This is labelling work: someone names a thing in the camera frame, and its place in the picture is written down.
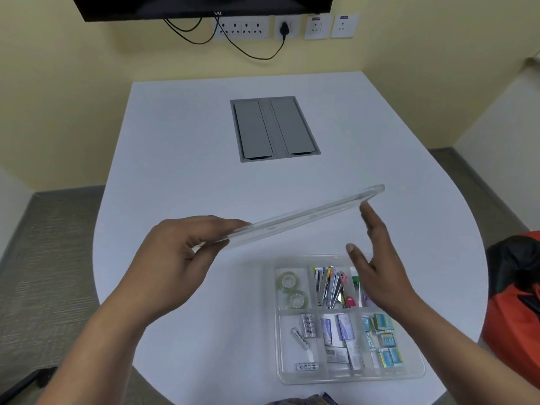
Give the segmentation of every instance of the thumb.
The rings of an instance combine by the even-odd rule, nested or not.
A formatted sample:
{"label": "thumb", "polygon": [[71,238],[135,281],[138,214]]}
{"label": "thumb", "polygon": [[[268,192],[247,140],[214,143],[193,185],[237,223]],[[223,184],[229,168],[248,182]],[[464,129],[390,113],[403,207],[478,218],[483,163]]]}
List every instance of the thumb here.
{"label": "thumb", "polygon": [[203,283],[206,273],[214,262],[215,257],[228,244],[228,240],[218,241],[217,243],[206,244],[197,250],[191,263],[187,266],[187,281],[199,287]]}
{"label": "thumb", "polygon": [[345,246],[345,250],[347,250],[354,267],[356,267],[360,280],[362,282],[366,280],[369,281],[369,279],[375,275],[375,272],[369,265],[366,257],[363,255],[360,249],[357,246],[349,243],[347,246]]}

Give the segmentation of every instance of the table power outlet cover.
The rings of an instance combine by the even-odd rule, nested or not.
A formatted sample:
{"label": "table power outlet cover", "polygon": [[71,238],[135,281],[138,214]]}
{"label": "table power outlet cover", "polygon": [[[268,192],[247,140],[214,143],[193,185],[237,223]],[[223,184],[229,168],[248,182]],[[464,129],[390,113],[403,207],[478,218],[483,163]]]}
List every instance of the table power outlet cover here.
{"label": "table power outlet cover", "polygon": [[294,96],[231,101],[241,162],[320,155]]}

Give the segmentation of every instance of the black cable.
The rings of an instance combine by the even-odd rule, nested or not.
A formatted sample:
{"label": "black cable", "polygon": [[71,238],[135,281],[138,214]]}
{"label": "black cable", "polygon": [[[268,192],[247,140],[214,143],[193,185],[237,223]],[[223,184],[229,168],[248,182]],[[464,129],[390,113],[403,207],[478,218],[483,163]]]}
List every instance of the black cable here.
{"label": "black cable", "polygon": [[204,44],[208,44],[210,41],[212,41],[212,38],[214,38],[214,35],[215,35],[215,32],[217,31],[218,29],[218,26],[215,26],[214,28],[214,32],[212,33],[212,36],[210,38],[208,38],[206,41],[204,42],[195,42],[195,41],[192,41],[188,38],[186,38],[185,36],[183,36],[182,34],[180,34],[176,28],[170,24],[166,19],[164,19],[163,21],[165,21],[165,24],[167,24],[169,26],[170,29],[172,29],[172,31],[174,31],[175,33],[177,33],[179,36],[181,36],[183,39],[185,39],[187,42],[189,42],[190,44],[193,44],[193,45],[204,45]]}
{"label": "black cable", "polygon": [[275,52],[274,55],[272,55],[270,58],[260,58],[260,57],[254,57],[253,55],[249,55],[248,53],[246,53],[242,48],[240,48],[238,45],[236,45],[235,43],[233,43],[233,41],[231,41],[231,39],[229,38],[229,36],[227,35],[227,33],[225,32],[225,30],[222,28],[221,24],[219,23],[219,17],[214,17],[215,18],[215,21],[217,23],[217,25],[215,26],[216,29],[218,28],[221,28],[224,36],[227,37],[227,39],[229,40],[229,42],[238,50],[240,51],[242,54],[244,55],[247,55],[248,57],[250,58],[253,58],[253,59],[258,59],[258,60],[261,60],[261,61],[269,61],[271,60],[272,58],[274,58],[276,55],[278,55],[278,52],[281,51],[281,48],[283,48],[283,46],[285,45],[285,38],[287,37],[287,34],[289,33],[289,27],[287,26],[287,23],[283,23],[281,25],[281,28],[280,28],[280,33],[283,35],[283,42],[281,43],[281,46],[279,47],[279,49]]}
{"label": "black cable", "polygon": [[181,32],[192,32],[195,28],[197,28],[199,26],[199,24],[201,23],[201,21],[203,20],[203,18],[199,18],[199,21],[195,24],[195,26],[193,28],[190,28],[189,30],[184,30],[180,27],[177,27],[175,26],[171,20],[169,20],[168,18],[165,19],[165,21],[167,21],[169,24],[171,24],[174,28],[176,28],[178,31],[181,31]]}

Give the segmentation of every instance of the television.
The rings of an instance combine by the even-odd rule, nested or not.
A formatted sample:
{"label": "television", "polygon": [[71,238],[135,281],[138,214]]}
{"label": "television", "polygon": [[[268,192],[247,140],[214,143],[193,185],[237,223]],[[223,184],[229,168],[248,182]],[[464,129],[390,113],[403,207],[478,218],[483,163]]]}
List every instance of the television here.
{"label": "television", "polygon": [[333,0],[73,0],[85,21],[320,14]]}

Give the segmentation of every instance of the clear plastic lid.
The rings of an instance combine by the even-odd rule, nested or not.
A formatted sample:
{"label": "clear plastic lid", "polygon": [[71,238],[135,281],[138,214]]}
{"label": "clear plastic lid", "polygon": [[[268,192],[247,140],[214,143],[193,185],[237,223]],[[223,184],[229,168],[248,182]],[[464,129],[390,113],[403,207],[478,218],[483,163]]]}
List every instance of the clear plastic lid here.
{"label": "clear plastic lid", "polygon": [[[371,186],[362,190],[358,194],[343,197],[342,199],[335,200],[318,207],[303,211],[293,211],[272,219],[249,224],[233,231],[227,236],[212,241],[212,243],[229,239],[230,243],[227,246],[228,248],[242,246],[253,241],[264,239],[266,237],[273,236],[274,234],[311,223],[315,220],[322,219],[323,217],[331,216],[335,213],[339,213],[353,207],[358,207],[362,202],[368,201],[383,191],[383,184]],[[202,245],[193,247],[193,251],[198,250],[201,246]]]}

